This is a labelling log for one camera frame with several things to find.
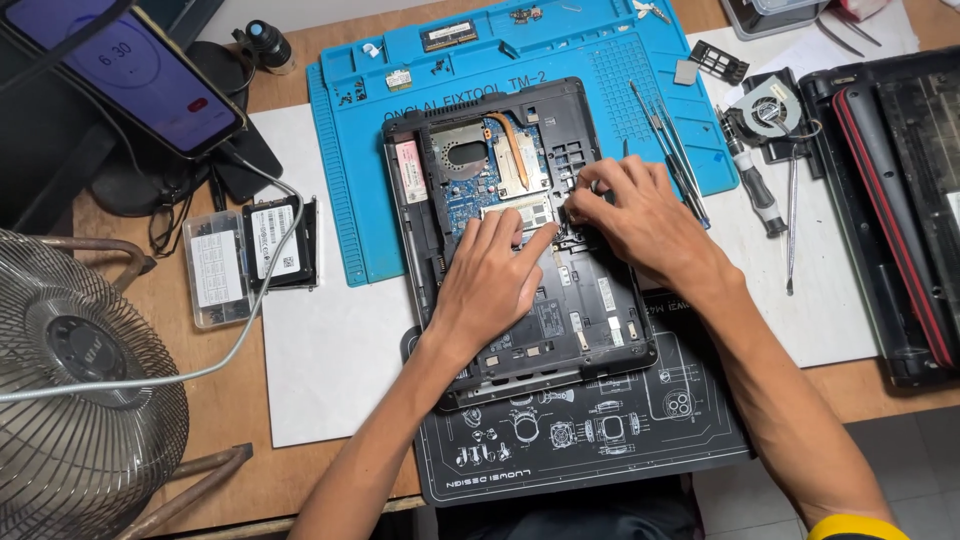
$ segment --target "desk fan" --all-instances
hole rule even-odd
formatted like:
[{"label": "desk fan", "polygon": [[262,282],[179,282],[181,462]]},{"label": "desk fan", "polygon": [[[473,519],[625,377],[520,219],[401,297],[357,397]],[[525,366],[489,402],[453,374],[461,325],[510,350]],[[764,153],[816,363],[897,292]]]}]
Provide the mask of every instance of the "desk fan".
[{"label": "desk fan", "polygon": [[[121,249],[132,263],[111,285],[54,247]],[[119,240],[0,230],[0,394],[175,375],[153,329],[121,296],[144,260]],[[182,384],[0,403],[0,538],[146,535],[249,457],[249,448],[231,449],[180,464],[188,427]],[[166,481],[207,465],[225,466],[146,526],[128,528]]]}]

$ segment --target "wooden desk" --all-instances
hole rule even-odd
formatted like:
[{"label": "wooden desk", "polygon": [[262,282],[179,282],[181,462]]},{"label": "wooden desk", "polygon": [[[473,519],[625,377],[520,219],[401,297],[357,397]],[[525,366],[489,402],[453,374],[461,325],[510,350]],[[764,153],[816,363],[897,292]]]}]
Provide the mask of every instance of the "wooden desk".
[{"label": "wooden desk", "polygon": [[[904,1],[922,49],[960,43],[960,14],[937,0]],[[446,0],[292,32],[287,37],[293,44],[300,67],[304,67],[315,61],[325,47],[491,3],[492,0]],[[717,0],[682,0],[674,2],[674,6],[689,34],[728,25]],[[250,112],[304,103],[307,103],[307,91],[302,69],[284,77],[260,74],[253,80]],[[201,187],[191,215],[213,211],[206,193],[206,187]],[[147,219],[121,219],[107,215],[86,194],[77,199],[74,210],[77,236],[122,238],[148,249]],[[107,272],[115,266],[107,266],[102,261],[96,264]],[[237,327],[217,331],[198,331],[194,327],[185,274],[181,247],[173,257],[160,260],[154,271],[139,278],[127,291],[127,297],[154,326],[182,372],[219,360],[240,331]],[[888,394],[876,362],[871,359],[812,368],[806,373],[843,422],[960,405],[960,389],[918,395]],[[344,444],[343,440],[338,440],[277,450],[272,448],[263,328],[259,320],[254,323],[247,342],[234,361],[220,372],[188,382],[186,393],[191,425],[185,458],[212,454],[245,442],[253,443],[254,457],[215,493],[194,503],[157,533],[295,514],[316,479]],[[152,505],[173,498],[193,481],[195,479],[185,479],[166,485],[157,492]],[[391,495],[404,497],[419,492],[417,468],[410,452]]]}]

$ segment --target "hand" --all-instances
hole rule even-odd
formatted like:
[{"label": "hand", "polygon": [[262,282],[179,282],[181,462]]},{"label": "hand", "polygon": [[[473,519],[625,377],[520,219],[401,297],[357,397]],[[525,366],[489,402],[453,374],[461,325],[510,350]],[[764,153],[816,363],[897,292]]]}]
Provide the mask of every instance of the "hand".
[{"label": "hand", "polygon": [[[593,183],[597,193],[611,189],[616,204],[591,191]],[[646,163],[638,156],[591,163],[580,170],[564,207],[572,223],[596,227],[618,257],[688,302],[737,275],[742,280],[739,270],[674,196],[663,163]]]},{"label": "hand", "polygon": [[512,248],[519,245],[522,228],[515,209],[467,221],[437,308],[420,340],[443,341],[443,358],[434,360],[450,362],[446,374],[451,378],[534,303],[543,278],[537,259],[550,246],[558,226],[547,223],[515,253]]}]

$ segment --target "plastic container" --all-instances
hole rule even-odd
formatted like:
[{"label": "plastic container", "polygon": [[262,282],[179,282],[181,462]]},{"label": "plastic container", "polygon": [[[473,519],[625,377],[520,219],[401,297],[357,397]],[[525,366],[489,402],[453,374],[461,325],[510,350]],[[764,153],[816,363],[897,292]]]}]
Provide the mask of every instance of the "plastic container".
[{"label": "plastic container", "polygon": [[253,294],[243,219],[236,210],[183,222],[194,322],[212,328],[250,318]]},{"label": "plastic container", "polygon": [[721,0],[741,41],[802,28],[817,20],[829,0]]}]

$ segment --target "yellow sleeve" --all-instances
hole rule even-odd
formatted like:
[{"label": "yellow sleeve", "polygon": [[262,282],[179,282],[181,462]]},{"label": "yellow sleeve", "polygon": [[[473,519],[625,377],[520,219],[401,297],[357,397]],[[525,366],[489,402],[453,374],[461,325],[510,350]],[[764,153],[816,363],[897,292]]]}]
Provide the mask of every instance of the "yellow sleeve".
[{"label": "yellow sleeve", "polygon": [[863,516],[837,514],[817,524],[806,540],[910,540],[889,523]]}]

